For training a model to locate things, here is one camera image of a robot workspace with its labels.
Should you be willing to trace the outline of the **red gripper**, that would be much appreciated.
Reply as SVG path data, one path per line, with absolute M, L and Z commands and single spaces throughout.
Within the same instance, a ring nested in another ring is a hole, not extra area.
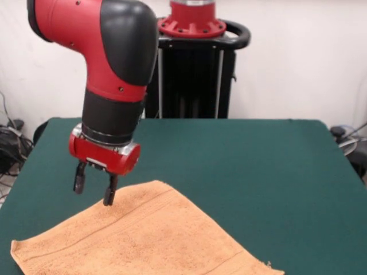
M 86 163 L 93 164 L 111 173 L 109 186 L 103 199 L 103 205 L 105 206 L 112 206 L 113 204 L 118 185 L 117 175 L 125 176 L 129 174 L 134 169 L 141 151 L 140 145 L 134 142 L 122 147 L 94 143 L 82 134 L 80 123 L 73 128 L 70 134 L 68 149 L 72 156 L 81 161 L 76 167 L 73 184 L 73 191 L 76 194 L 82 194 L 84 190 Z

